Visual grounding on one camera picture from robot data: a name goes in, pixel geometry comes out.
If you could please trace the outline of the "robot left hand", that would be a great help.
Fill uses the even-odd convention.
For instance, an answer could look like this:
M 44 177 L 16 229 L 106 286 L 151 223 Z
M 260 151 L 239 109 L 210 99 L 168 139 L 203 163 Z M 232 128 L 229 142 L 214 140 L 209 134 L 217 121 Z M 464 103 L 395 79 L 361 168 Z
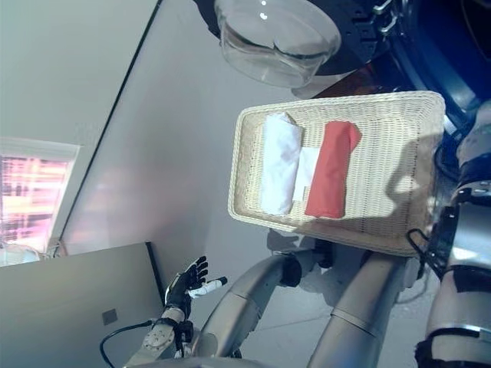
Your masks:
M 208 274 L 207 257 L 201 256 L 188 268 L 177 273 L 165 292 L 165 305 L 179 308 L 187 317 L 191 313 L 192 300 L 202 297 L 228 283 L 227 277 L 206 280 Z

